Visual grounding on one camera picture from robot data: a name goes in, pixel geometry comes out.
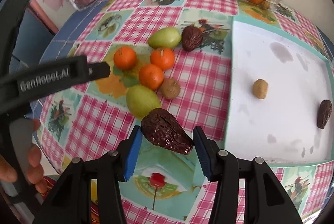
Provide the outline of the person left hand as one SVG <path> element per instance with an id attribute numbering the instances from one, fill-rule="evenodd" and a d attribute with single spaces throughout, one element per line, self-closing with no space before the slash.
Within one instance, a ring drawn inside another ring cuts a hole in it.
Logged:
<path id="1" fill-rule="evenodd" d="M 32 144 L 30 150 L 27 153 L 27 159 L 29 167 L 27 170 L 27 179 L 34 184 L 36 190 L 40 194 L 44 194 L 47 191 L 47 183 L 44 179 L 44 169 L 41 164 L 41 150 L 40 148 Z M 1 155 L 1 181 L 13 183 L 18 179 L 16 170 L 3 158 Z"/>

